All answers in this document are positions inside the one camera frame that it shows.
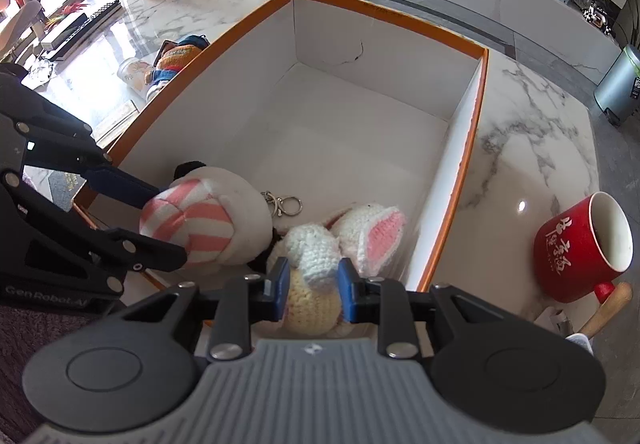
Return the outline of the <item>white plush with striped bow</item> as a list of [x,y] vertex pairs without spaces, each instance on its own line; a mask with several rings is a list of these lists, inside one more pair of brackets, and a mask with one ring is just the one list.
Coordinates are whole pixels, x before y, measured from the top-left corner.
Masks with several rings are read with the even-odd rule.
[[265,197],[245,179],[201,161],[178,165],[166,190],[142,208],[139,232],[186,251],[188,269],[245,265],[267,271],[277,242]]

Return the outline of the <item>orange cardboard storage box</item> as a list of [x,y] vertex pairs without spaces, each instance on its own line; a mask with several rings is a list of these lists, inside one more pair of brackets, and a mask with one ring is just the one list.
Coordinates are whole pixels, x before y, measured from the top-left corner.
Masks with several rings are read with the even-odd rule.
[[111,148],[168,186],[185,161],[294,195],[299,221],[364,203],[408,225],[387,274],[425,290],[468,171],[487,85],[476,42],[362,0],[270,0],[214,40]]

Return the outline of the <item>purple fuzzy blanket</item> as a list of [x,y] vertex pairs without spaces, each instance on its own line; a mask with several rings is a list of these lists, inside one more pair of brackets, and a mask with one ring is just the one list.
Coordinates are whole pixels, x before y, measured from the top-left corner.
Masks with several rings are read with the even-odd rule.
[[1,442],[21,443],[40,425],[25,398],[23,369],[43,346],[86,326],[79,316],[1,308]]

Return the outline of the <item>silver pedal trash bin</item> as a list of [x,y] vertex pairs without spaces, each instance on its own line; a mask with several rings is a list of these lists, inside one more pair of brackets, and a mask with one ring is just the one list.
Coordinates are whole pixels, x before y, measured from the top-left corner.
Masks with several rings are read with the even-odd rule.
[[609,123],[620,126],[639,109],[639,50],[626,45],[593,95]]

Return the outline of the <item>hand cream tube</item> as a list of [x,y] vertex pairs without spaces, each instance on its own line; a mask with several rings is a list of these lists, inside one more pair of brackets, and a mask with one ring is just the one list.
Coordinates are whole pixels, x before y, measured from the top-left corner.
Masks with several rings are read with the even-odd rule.
[[139,94],[145,94],[149,88],[149,84],[146,81],[146,75],[149,71],[151,71],[151,65],[148,62],[137,58],[129,58],[119,65],[117,76],[130,89]]

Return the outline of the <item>red ceramic mug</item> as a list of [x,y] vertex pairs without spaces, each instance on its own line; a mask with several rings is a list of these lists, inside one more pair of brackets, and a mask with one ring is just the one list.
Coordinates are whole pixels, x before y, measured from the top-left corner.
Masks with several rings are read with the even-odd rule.
[[620,204],[596,192],[544,223],[534,245],[534,273],[541,290],[570,303],[594,294],[604,302],[634,255],[631,227]]

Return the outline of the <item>ocean park plush toy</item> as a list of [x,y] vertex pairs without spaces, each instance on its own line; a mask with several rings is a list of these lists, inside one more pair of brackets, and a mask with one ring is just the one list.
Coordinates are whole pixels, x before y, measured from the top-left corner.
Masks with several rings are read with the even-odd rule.
[[151,101],[186,65],[209,46],[205,35],[188,35],[180,40],[165,40],[145,73],[145,97]]

